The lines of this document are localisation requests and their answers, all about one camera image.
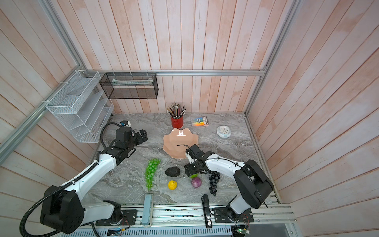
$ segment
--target gray marble surface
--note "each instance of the gray marble surface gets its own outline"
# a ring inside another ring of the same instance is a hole
[[[193,127],[191,119],[207,116],[209,126]],[[144,114],[115,114],[111,121],[120,122],[129,120],[134,130],[147,131],[148,141],[136,146],[137,151],[126,158],[119,166],[102,177],[86,194],[84,202],[101,202],[112,200],[122,204],[142,204],[147,192],[144,172],[148,161],[153,158],[161,160],[154,176],[152,187],[153,201],[161,203],[201,203],[201,196],[208,194],[210,203],[225,205],[238,194],[238,187],[232,178],[221,175],[217,184],[217,195],[209,193],[209,175],[200,174],[202,185],[194,188],[191,178],[184,173],[184,165],[187,159],[173,159],[163,149],[163,136],[172,130],[171,120],[168,114],[144,113]],[[216,129],[220,125],[227,125],[232,131],[230,138],[220,138]],[[249,136],[244,121],[244,115],[240,113],[188,113],[184,116],[183,128],[189,128],[192,133],[199,136],[199,147],[204,152],[213,151],[218,155],[237,161],[255,160],[259,163],[257,153]],[[104,134],[104,141],[108,144],[116,137],[117,126],[109,126]],[[180,168],[180,176],[168,177],[164,174],[170,167]],[[169,190],[167,184],[175,180],[178,187]]]

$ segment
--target alarm clock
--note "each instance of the alarm clock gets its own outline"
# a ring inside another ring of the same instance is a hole
[[[232,134],[230,128],[226,125],[221,125],[217,128],[217,134],[221,138],[228,138]]]

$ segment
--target bunch of grapes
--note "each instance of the bunch of grapes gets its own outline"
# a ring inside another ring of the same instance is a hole
[[[153,187],[153,177],[160,163],[161,163],[160,159],[149,160],[149,165],[146,167],[146,171],[145,171],[147,190],[151,190],[151,187]]]
[[[216,195],[217,193],[217,183],[218,181],[220,180],[220,173],[219,172],[216,172],[216,171],[211,171],[209,172],[209,174],[211,175],[211,177],[209,177],[209,184],[211,185],[209,187],[209,190],[211,191],[210,193],[213,194],[214,196]]]

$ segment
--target purple fruit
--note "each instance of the purple fruit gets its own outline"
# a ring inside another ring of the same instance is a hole
[[[198,188],[201,186],[202,182],[201,182],[201,179],[199,177],[195,177],[192,179],[191,183],[192,183],[193,187]]]

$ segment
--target yellow fruit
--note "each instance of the yellow fruit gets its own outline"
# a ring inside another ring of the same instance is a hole
[[[168,188],[171,190],[174,190],[177,186],[178,186],[178,183],[174,180],[171,180],[170,182],[168,182]]]

